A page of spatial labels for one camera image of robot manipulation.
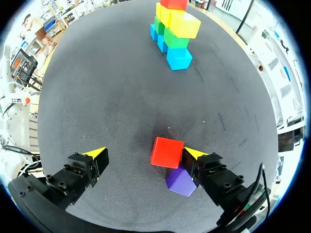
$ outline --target purple cube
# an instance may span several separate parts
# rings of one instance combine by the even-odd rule
[[[166,184],[171,191],[186,197],[189,197],[196,189],[191,176],[181,165],[179,165],[177,169],[170,172],[166,178]]]

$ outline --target green cube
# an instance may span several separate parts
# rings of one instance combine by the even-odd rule
[[[158,35],[163,35],[164,34],[164,24],[161,23],[160,19],[155,16],[155,31]]]
[[[165,27],[164,29],[164,42],[170,49],[184,49],[188,46],[189,38],[178,38],[174,33]]]

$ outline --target round table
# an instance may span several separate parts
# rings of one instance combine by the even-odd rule
[[[156,136],[216,152],[245,186],[264,162],[272,185],[277,132],[268,92],[241,47],[210,18],[188,49],[189,69],[171,71],[150,37],[156,2],[130,1],[73,22],[55,49],[40,97],[45,174],[74,152],[108,147],[109,165],[66,211],[115,229],[200,233],[223,212],[204,189],[170,191],[170,169],[150,164]]]

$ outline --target blue cube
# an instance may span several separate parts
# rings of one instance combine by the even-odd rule
[[[155,24],[150,25],[150,35],[151,35],[151,38],[153,39],[153,41],[157,41],[157,33],[155,30]]]
[[[157,36],[157,45],[159,46],[159,49],[162,53],[167,52],[169,49],[169,47],[167,47],[166,43],[164,42],[164,35]]]
[[[166,60],[172,70],[188,69],[192,56],[187,48],[184,49],[168,49]]]

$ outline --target machine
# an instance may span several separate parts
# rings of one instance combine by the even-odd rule
[[[196,160],[183,150],[182,166],[193,182],[201,185],[216,205],[224,212],[217,227],[210,232],[240,233],[256,222],[254,213],[268,200],[263,164],[259,167],[256,181],[248,188],[243,186],[244,177],[236,175],[221,164],[221,156],[213,153]],[[108,150],[102,148],[97,155],[74,153],[68,163],[54,175],[47,175],[44,182],[33,175],[23,175],[9,183],[9,191],[21,212],[42,232],[124,232],[101,227],[79,219],[65,211],[74,205],[86,187],[96,184],[109,164]],[[263,175],[264,189],[259,184]]]

